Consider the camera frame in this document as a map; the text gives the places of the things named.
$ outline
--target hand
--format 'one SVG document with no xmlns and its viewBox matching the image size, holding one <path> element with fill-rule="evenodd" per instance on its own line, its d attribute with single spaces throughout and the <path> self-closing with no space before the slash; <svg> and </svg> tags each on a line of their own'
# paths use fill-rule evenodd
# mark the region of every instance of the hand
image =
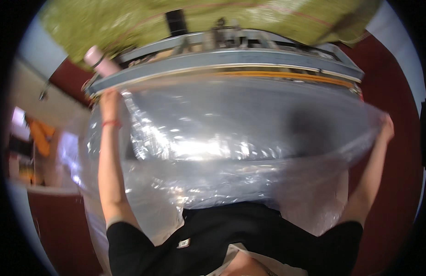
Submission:
<svg viewBox="0 0 426 276">
<path fill-rule="evenodd" d="M 382 122 L 382 130 L 378 134 L 376 141 L 383 141 L 388 144 L 394 137 L 394 123 L 392 122 L 389 114 L 386 114 L 382 118 Z"/>
<path fill-rule="evenodd" d="M 114 88 L 106 89 L 99 100 L 102 121 L 118 120 L 118 100 L 121 97 Z"/>
</svg>

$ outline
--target metal frame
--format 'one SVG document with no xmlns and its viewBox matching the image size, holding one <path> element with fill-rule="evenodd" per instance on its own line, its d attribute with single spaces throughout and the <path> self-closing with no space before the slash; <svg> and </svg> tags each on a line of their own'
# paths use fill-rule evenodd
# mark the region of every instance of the metal frame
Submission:
<svg viewBox="0 0 426 276">
<path fill-rule="evenodd" d="M 226 39 L 232 39 L 235 30 L 222 30 Z M 260 40 L 266 38 L 268 42 L 280 41 L 295 43 L 282 36 L 264 32 L 260 30 L 241 30 L 248 39 Z M 120 55 L 117 60 L 127 62 L 154 52 L 160 52 L 167 49 L 174 49 L 180 45 L 189 43 L 201 44 L 206 32 L 171 37 L 162 41 L 148 44 L 144 47 Z M 321 58 L 312 55 L 300 54 L 297 52 L 284 51 L 278 49 L 236 49 L 224 48 L 207 52 L 189 52 L 186 54 L 172 55 L 168 58 L 139 64 L 109 77 L 95 80 L 94 83 L 86 88 L 90 95 L 110 86 L 118 85 L 134 79 L 149 78 L 181 71 L 224 68 L 224 67 L 278 67 L 304 69 L 308 71 L 324 72 L 325 74 L 343 77 L 356 82 L 361 82 L 363 71 L 358 68 L 353 61 L 346 56 L 337 46 L 326 43 L 315 47 L 333 53 L 340 61 Z"/>
</svg>

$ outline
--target black t-shirt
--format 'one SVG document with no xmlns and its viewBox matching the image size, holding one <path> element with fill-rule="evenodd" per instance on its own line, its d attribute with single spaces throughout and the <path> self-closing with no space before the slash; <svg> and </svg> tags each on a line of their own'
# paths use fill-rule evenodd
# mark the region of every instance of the black t-shirt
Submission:
<svg viewBox="0 0 426 276">
<path fill-rule="evenodd" d="M 316 237 L 278 211 L 250 202 L 184 210 L 183 217 L 184 226 L 156 247 L 134 226 L 112 224 L 107 238 L 113 276 L 206 275 L 222 265 L 228 245 L 239 242 L 310 276 L 349 275 L 363 232 L 360 223 L 350 221 Z M 189 238 L 189 246 L 178 248 Z"/>
</svg>

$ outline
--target yellow strip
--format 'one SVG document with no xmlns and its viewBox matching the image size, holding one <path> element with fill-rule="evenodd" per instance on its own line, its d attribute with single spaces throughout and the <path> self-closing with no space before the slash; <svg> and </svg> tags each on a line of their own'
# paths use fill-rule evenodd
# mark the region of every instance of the yellow strip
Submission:
<svg viewBox="0 0 426 276">
<path fill-rule="evenodd" d="M 270 72 L 270 71 L 237 71 L 237 72 L 216 72 L 216 73 L 207 73 L 206 75 L 232 75 L 232 76 L 247 76 L 247 77 L 280 77 L 280 78 L 292 78 L 297 80 L 311 80 L 321 83 L 332 83 L 337 85 L 342 85 L 347 88 L 352 88 L 354 85 L 350 82 L 343 80 L 336 80 L 328 77 L 323 77 L 319 75 L 307 75 L 299 73 L 290 73 L 290 72 Z"/>
</svg>

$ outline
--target green fabric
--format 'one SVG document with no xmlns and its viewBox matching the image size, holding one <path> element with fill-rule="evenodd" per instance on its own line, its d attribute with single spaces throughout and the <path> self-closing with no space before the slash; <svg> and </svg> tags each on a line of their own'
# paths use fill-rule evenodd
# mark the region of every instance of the green fabric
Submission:
<svg viewBox="0 0 426 276">
<path fill-rule="evenodd" d="M 189 32 L 217 19 L 267 30 L 306 45 L 354 43 L 382 0 L 51 0 L 41 22 L 69 58 L 85 69 L 84 54 L 98 45 L 110 56 L 170 36 L 165 13 L 183 8 Z"/>
</svg>

